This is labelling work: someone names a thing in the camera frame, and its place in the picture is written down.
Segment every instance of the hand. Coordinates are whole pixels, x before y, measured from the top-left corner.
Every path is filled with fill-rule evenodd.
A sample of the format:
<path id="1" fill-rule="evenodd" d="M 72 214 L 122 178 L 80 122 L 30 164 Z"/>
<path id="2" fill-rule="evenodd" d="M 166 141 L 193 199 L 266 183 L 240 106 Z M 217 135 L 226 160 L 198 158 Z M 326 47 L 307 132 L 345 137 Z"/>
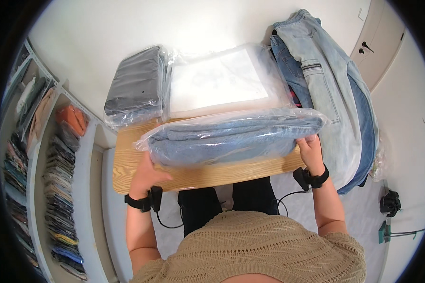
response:
<path id="1" fill-rule="evenodd" d="M 318 135 L 316 134 L 307 138 L 296 139 L 296 142 L 299 144 L 302 161 L 306 164 L 311 175 L 323 175 L 325 168 Z"/>
<path id="2" fill-rule="evenodd" d="M 148 196 L 148 191 L 154 184 L 162 181 L 173 180 L 167 172 L 161 172 L 154 169 L 149 152 L 143 152 L 143 158 L 137 166 L 137 171 L 130 182 L 129 196 L 135 200 Z"/>

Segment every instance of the zipper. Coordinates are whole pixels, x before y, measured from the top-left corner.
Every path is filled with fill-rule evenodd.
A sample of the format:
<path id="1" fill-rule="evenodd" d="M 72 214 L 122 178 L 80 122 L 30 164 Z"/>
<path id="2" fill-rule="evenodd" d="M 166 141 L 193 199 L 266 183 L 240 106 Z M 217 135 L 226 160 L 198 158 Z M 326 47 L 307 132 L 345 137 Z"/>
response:
<path id="1" fill-rule="evenodd" d="M 313 68 L 321 68 L 321 64 L 306 65 L 306 66 L 303 66 L 301 69 L 302 71 L 306 71 L 308 69 L 313 69 Z"/>

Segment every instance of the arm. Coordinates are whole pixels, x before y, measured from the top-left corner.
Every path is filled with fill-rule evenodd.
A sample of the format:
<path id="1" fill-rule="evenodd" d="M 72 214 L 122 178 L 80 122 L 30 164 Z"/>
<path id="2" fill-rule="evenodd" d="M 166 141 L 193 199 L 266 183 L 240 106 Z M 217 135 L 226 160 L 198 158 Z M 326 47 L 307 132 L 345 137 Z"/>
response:
<path id="1" fill-rule="evenodd" d="M 306 164 L 311 175 L 320 176 L 325 169 L 319 138 L 317 135 L 314 137 L 312 141 L 306 141 L 306 139 L 297 139 L 296 141 L 299 144 L 302 161 Z M 329 232 L 348 233 L 343 205 L 330 177 L 321 188 L 313 189 L 313 204 L 318 235 L 324 236 Z"/>
<path id="2" fill-rule="evenodd" d="M 142 162 L 137 167 L 136 174 L 132 179 L 129 196 L 135 200 L 145 198 L 148 196 L 151 186 L 171 179 L 169 173 L 156 171 L 149 157 L 149 152 L 144 152 Z M 134 275 L 148 261 L 161 258 L 157 249 L 150 212 L 142 213 L 140 209 L 127 207 L 126 244 Z"/>

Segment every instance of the left hand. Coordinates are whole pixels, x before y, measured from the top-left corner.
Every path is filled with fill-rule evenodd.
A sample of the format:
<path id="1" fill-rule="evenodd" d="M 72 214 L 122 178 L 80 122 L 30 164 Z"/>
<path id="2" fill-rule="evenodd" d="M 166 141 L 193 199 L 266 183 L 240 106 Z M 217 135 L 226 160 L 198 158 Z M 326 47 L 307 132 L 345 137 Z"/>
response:
<path id="1" fill-rule="evenodd" d="M 173 180 L 172 176 L 167 172 L 155 170 L 149 152 L 145 151 L 142 161 L 137 166 L 136 174 L 130 182 L 129 196 L 135 200 L 145 198 L 154 184 L 167 180 Z"/>

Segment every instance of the black device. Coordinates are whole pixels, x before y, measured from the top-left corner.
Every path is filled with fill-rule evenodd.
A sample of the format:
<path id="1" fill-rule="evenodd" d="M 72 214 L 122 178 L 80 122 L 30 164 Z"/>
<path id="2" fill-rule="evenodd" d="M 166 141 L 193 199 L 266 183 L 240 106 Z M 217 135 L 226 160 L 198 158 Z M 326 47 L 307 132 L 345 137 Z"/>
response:
<path id="1" fill-rule="evenodd" d="M 308 191 L 310 186 L 312 186 L 313 189 L 321 188 L 323 183 L 329 178 L 329 170 L 325 165 L 323 175 L 312 176 L 309 170 L 299 167 L 293 171 L 293 177 L 304 191 Z"/>
<path id="2" fill-rule="evenodd" d="M 125 195 L 125 203 L 131 207 L 140 209 L 141 212 L 150 211 L 151 208 L 153 208 L 155 212 L 158 212 L 161 200 L 162 188 L 159 186 L 152 186 L 148 191 L 148 196 L 138 200 L 131 198 L 129 194 Z"/>

